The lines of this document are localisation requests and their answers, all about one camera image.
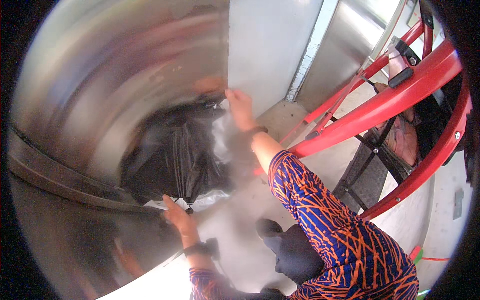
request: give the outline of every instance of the red metal frame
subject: red metal frame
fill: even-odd
[[[423,55],[422,59],[432,52],[433,47],[433,29],[427,25],[423,25]]]
[[[421,36],[422,33],[423,33],[423,23],[420,20],[420,21],[416,22],[415,25],[413,25],[412,28],[410,28],[410,30],[408,30],[407,33],[405,33],[402,36],[402,40],[407,45],[411,45],[411,43],[413,43],[419,36]],[[379,72],[380,69],[383,68],[384,66],[386,66],[387,64],[388,64],[388,56],[387,56],[386,53],[384,53],[377,60],[375,60],[368,68],[366,68],[362,72],[362,75],[364,77],[366,77],[367,79],[369,79],[370,77],[375,75],[377,72]],[[363,83],[363,80],[361,80],[359,78],[355,79],[355,77],[354,77],[353,80],[354,80],[354,84],[351,88],[351,91],[354,91],[355,89],[357,89],[357,87],[359,87]],[[342,94],[347,89],[347,87],[348,86],[345,86],[344,88],[342,88],[341,90],[336,92],[328,100],[326,100],[324,103],[322,103],[316,110],[314,110],[313,112],[311,112],[307,116],[305,116],[305,118],[303,118],[302,121],[300,121],[291,131],[289,131],[287,133],[287,135],[283,139],[280,140],[280,143],[284,142],[293,132],[295,132],[295,130],[300,125],[302,125],[305,122],[306,123],[313,122],[316,118],[323,115],[327,110],[329,110],[333,106],[333,104],[342,96]]]
[[[388,57],[383,54],[365,70],[360,69],[349,84],[308,114],[282,139],[284,141],[302,123],[310,123],[323,115],[313,129],[317,130],[319,135],[311,140],[304,140],[289,150],[298,157],[305,157],[340,143],[412,107],[460,73],[462,66],[451,43],[445,40],[435,51],[432,51],[432,30],[425,26],[422,20],[419,20],[402,37],[402,40],[410,45],[424,32],[424,59],[417,66],[412,67],[414,72],[409,79],[395,89],[385,89],[347,115],[325,126],[345,97],[363,83],[359,74],[370,78],[387,65]],[[450,156],[463,136],[466,114],[470,109],[470,95],[464,80],[452,117],[437,144],[397,188],[361,214],[365,220],[371,220],[400,203],[434,174]]]
[[[289,150],[298,157],[305,157],[368,130],[438,90],[455,77],[462,67],[455,49],[445,40],[413,69],[412,77],[396,88],[385,89],[326,126],[319,136],[302,141]]]
[[[403,201],[424,184],[446,161],[462,138],[465,132],[465,124],[467,123],[467,113],[469,113],[470,110],[470,93],[464,80],[452,117],[437,144],[419,166],[399,186],[360,216],[363,217],[364,220],[371,220]],[[460,133],[458,138],[455,137],[456,132]]]

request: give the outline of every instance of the black watch strap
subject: black watch strap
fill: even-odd
[[[243,134],[249,139],[251,140],[253,138],[253,136],[259,132],[265,132],[265,133],[268,133],[268,128],[266,128],[265,126],[257,126],[257,127],[253,127],[252,129],[250,130],[247,130],[245,131]]]
[[[210,249],[204,242],[198,242],[195,245],[183,249],[183,253],[185,254],[185,256],[189,256],[191,254],[211,255]]]

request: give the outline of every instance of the green object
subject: green object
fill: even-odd
[[[415,259],[413,260],[413,263],[416,265],[420,259],[422,258],[423,256],[423,248],[420,249],[419,253],[417,254],[417,256],[415,256]]]
[[[425,299],[426,296],[427,296],[427,294],[423,294],[423,295],[417,296],[417,300]]]
[[[418,293],[418,295],[417,295],[417,300],[422,300],[422,299],[424,299],[429,292],[430,292],[430,290],[429,290],[429,289],[426,289],[426,290],[424,290],[423,292]]]

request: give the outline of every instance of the trash bag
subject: trash bag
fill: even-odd
[[[229,191],[228,164],[213,152],[212,124],[224,113],[204,102],[154,114],[124,160],[122,187],[142,205],[163,194],[192,204],[211,190]]]

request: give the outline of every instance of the blue and orange shirt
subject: blue and orange shirt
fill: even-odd
[[[412,260],[393,238],[341,203],[289,151],[272,159],[272,194],[298,222],[325,262],[287,299],[415,299],[419,282]],[[218,274],[190,269],[196,300],[237,299]]]

